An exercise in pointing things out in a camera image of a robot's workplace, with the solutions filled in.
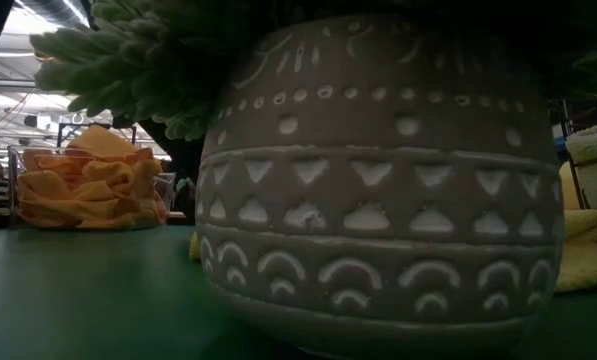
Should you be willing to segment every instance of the ceramic pot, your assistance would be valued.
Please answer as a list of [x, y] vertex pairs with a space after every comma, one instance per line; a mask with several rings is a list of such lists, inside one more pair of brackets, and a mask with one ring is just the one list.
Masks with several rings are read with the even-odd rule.
[[211, 284], [270, 335], [456, 358], [513, 346], [550, 299], [563, 218], [546, 102], [496, 46], [437, 30], [304, 23], [236, 67], [198, 232]]

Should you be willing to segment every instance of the succulent plant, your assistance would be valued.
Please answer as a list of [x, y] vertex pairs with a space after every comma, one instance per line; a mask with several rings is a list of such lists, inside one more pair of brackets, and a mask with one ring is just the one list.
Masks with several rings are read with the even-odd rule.
[[43, 90], [79, 95], [71, 111], [104, 109], [165, 123], [169, 138], [204, 134], [238, 54], [275, 29], [328, 16], [403, 12], [497, 35], [533, 69], [549, 98], [597, 97], [597, 0], [99, 0], [97, 31], [33, 35], [53, 58]]

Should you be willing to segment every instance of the green table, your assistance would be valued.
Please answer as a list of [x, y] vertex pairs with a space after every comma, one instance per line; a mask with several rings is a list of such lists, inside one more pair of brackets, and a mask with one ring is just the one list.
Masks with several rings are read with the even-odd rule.
[[[193, 228], [0, 231], [0, 359], [311, 359], [233, 318]], [[505, 359], [597, 359], [597, 290], [558, 296]]]

